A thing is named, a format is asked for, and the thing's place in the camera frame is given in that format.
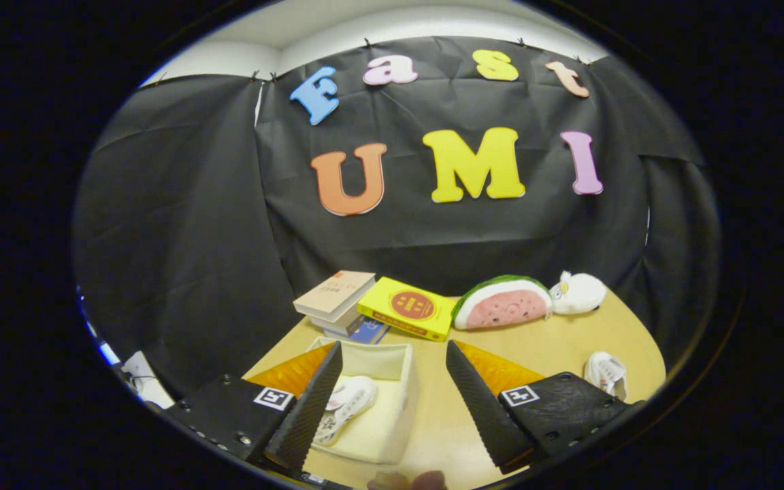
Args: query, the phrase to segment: blue book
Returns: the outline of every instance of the blue book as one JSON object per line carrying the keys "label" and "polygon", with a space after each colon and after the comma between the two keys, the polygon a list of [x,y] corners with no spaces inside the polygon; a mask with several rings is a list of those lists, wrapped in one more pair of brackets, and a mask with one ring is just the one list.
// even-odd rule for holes
{"label": "blue book", "polygon": [[359,344],[379,344],[380,339],[389,331],[389,326],[386,323],[361,316],[361,325],[349,337],[340,335],[337,332],[323,329],[323,333],[328,338],[335,338],[339,340],[348,340],[351,342],[358,342]]}

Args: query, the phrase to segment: white shoe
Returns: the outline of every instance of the white shoe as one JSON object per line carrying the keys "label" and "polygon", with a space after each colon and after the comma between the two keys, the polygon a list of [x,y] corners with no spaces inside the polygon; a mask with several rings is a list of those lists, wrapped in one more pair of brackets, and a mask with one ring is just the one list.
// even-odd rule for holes
{"label": "white shoe", "polygon": [[335,387],[320,426],[314,435],[314,443],[320,446],[335,444],[340,429],[354,417],[374,406],[377,400],[377,385],[368,376],[353,376]]}
{"label": "white shoe", "polygon": [[626,375],[625,365],[608,353],[598,351],[585,363],[585,380],[622,401],[628,397]]}

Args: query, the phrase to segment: black curtain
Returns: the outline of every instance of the black curtain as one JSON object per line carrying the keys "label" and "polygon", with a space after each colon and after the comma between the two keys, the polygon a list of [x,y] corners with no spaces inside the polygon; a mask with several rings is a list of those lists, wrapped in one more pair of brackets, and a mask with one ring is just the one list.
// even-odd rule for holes
{"label": "black curtain", "polygon": [[[519,78],[486,80],[474,50],[505,53]],[[409,56],[419,78],[367,86],[368,61],[387,55]],[[590,96],[568,92],[545,67],[553,61],[574,69]],[[326,65],[340,104],[311,125],[290,94]],[[493,127],[517,132],[525,195],[433,202],[423,136],[453,130],[476,152]],[[563,131],[592,137],[599,195],[573,192]],[[353,152],[369,143],[387,147],[382,201],[366,214],[329,213],[311,160],[345,152],[343,190],[358,195],[365,180]],[[719,281],[705,171],[684,124],[612,56],[585,65],[497,40],[405,39],[265,84],[199,76],[137,91],[87,165],[76,271],[97,331],[116,353],[143,350],[181,393],[245,372],[298,321],[293,298],[342,269],[444,295],[501,274],[551,286],[563,270],[586,272],[640,317],[670,368]]]}
{"label": "black curtain", "polygon": [[74,261],[87,316],[115,353],[142,350],[180,393],[243,374],[299,319],[259,185],[259,87],[199,76],[142,88],[81,183]]}

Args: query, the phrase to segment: letter u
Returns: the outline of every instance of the letter u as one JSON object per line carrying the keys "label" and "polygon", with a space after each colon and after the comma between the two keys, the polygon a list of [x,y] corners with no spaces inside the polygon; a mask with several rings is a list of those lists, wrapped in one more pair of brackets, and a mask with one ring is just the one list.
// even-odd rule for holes
{"label": "letter u", "polygon": [[346,195],[340,164],[346,159],[345,152],[328,152],[314,158],[310,166],[316,171],[316,182],[320,191],[320,202],[326,211],[338,216],[365,214],[376,208],[383,198],[383,165],[380,155],[386,152],[383,143],[359,146],[353,154],[361,159],[365,173],[365,190],[360,195]]}

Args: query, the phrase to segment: yellow book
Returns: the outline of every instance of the yellow book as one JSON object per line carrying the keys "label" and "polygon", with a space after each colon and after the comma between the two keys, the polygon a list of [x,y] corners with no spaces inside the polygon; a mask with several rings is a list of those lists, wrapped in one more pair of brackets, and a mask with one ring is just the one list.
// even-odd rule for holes
{"label": "yellow book", "polygon": [[429,340],[443,342],[455,301],[382,277],[358,303],[359,313]]}

